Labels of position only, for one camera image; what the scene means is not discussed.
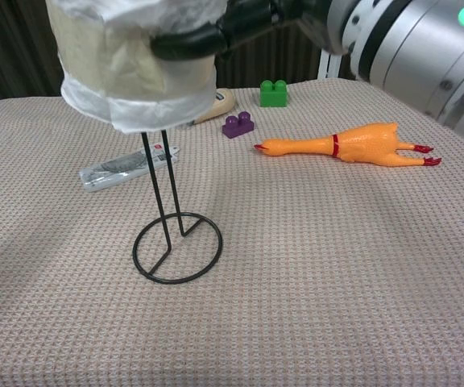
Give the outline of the black and grey right hand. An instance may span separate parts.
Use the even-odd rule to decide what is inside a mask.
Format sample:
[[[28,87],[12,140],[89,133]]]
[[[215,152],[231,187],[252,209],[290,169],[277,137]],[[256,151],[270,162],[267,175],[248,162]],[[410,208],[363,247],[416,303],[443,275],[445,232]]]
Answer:
[[[334,55],[326,22],[330,1],[230,1],[215,22],[191,31],[160,34],[151,39],[151,50],[161,60],[197,60],[228,52],[279,27],[297,24],[319,48]]]

